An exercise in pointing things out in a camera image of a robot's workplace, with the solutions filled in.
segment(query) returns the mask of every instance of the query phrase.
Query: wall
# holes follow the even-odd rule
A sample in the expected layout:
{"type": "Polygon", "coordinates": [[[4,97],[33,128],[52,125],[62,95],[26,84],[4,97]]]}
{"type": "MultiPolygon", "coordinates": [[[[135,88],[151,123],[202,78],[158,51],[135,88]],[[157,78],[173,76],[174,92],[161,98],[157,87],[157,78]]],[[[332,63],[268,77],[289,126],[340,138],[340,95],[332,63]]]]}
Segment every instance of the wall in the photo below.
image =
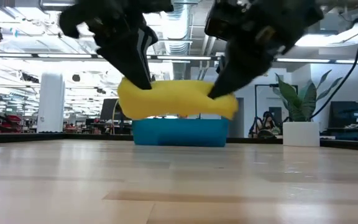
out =
{"type": "Polygon", "coordinates": [[[298,85],[298,89],[303,88],[311,79],[311,67],[307,64],[291,74],[291,84],[298,85]]]}
{"type": "MultiPolygon", "coordinates": [[[[191,79],[197,79],[199,73],[198,67],[191,68],[191,79]]],[[[276,75],[284,75],[284,81],[291,83],[291,75],[287,73],[285,68],[272,68],[267,72],[267,76],[257,77],[253,82],[244,88],[237,90],[235,95],[237,98],[244,99],[244,137],[248,136],[248,132],[255,118],[255,85],[256,84],[274,84],[277,83],[276,75]]],[[[215,68],[208,68],[204,81],[215,82],[218,74],[215,68]]],[[[269,110],[269,106],[280,106],[283,108],[283,119],[288,116],[288,112],[284,109],[282,101],[277,97],[271,88],[260,86],[257,89],[257,109],[258,115],[261,117],[263,113],[269,110]]]]}
{"type": "MultiPolygon", "coordinates": [[[[332,72],[328,75],[325,83],[319,88],[318,93],[321,93],[329,88],[336,78],[345,76],[350,68],[351,65],[311,64],[311,78],[316,85],[319,83],[321,76],[328,70],[332,69],[332,72]]],[[[319,100],[316,105],[316,110],[320,109],[326,100],[327,97],[319,100]]],[[[339,89],[339,91],[335,94],[332,101],[358,101],[358,66],[356,66],[345,84],[343,84],[341,89],[339,89]]],[[[327,107],[325,107],[325,109],[313,119],[314,121],[320,123],[320,131],[324,131],[328,127],[329,106],[330,104],[328,104],[327,107]]]]}

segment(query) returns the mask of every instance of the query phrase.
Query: blue plastic container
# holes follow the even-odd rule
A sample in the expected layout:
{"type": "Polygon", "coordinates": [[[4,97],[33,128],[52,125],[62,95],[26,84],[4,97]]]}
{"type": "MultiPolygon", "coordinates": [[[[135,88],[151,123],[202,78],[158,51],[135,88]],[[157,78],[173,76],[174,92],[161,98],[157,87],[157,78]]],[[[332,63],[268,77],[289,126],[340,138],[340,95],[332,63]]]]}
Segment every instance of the blue plastic container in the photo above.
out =
{"type": "Polygon", "coordinates": [[[136,145],[224,147],[226,119],[143,119],[132,122],[136,145]]]}

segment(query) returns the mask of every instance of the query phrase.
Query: yellow towel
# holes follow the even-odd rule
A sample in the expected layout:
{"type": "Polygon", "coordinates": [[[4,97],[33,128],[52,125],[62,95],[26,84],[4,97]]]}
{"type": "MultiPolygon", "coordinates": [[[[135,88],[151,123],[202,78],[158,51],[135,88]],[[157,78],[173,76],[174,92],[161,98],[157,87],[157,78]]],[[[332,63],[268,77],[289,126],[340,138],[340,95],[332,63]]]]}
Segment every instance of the yellow towel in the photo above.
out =
{"type": "Polygon", "coordinates": [[[152,90],[141,90],[123,78],[118,86],[119,104],[128,118],[144,119],[165,114],[218,114],[233,119],[238,110],[234,94],[212,100],[213,84],[200,80],[152,82],[152,90]]]}

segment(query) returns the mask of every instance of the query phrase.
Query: ceiling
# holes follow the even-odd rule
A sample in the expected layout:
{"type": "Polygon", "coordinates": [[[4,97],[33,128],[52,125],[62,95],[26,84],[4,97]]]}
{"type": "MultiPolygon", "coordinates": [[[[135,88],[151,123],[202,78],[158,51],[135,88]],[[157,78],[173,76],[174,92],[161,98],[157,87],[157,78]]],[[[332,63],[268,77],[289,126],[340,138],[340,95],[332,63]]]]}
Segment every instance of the ceiling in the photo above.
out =
{"type": "MultiPolygon", "coordinates": [[[[47,1],[51,4],[63,4],[65,1],[47,1]]],[[[170,20],[169,16],[161,14],[145,15],[148,25],[156,31],[160,42],[149,47],[148,55],[172,54],[175,47],[185,45],[187,48],[182,55],[216,55],[224,52],[226,43],[222,40],[208,37],[204,34],[204,25],[212,6],[212,1],[188,1],[198,4],[186,4],[183,8],[186,14],[181,14],[180,19],[185,23],[184,36],[180,37],[178,29],[182,26],[178,21],[170,20]]],[[[318,30],[345,31],[350,22],[358,16],[358,1],[350,1],[351,5],[339,4],[339,7],[325,6],[327,12],[318,30]]],[[[96,46],[86,25],[79,27],[81,38],[71,39],[62,35],[57,26],[58,11],[42,10],[38,7],[37,0],[16,0],[16,5],[0,5],[0,27],[3,40],[0,42],[0,53],[37,53],[37,54],[95,54],[96,46]]],[[[286,57],[289,58],[353,58],[356,49],[357,35],[349,39],[346,47],[295,47],[286,57]]],[[[190,71],[190,67],[199,66],[198,62],[172,63],[150,62],[150,72],[157,80],[185,78],[184,73],[190,71]]],[[[289,72],[302,66],[299,63],[275,63],[274,67],[287,68],[289,72]]],[[[14,58],[0,58],[0,103],[5,105],[12,98],[26,98],[21,102],[29,113],[35,113],[38,106],[39,84],[26,81],[23,74],[29,75],[41,81],[41,74],[48,69],[59,70],[66,80],[65,106],[66,114],[98,114],[104,98],[117,97],[116,87],[121,81],[120,74],[113,66],[103,60],[26,60],[14,58]],[[79,82],[73,81],[73,75],[80,75],[79,82]],[[101,88],[105,93],[98,93],[96,88],[101,88]]]]}

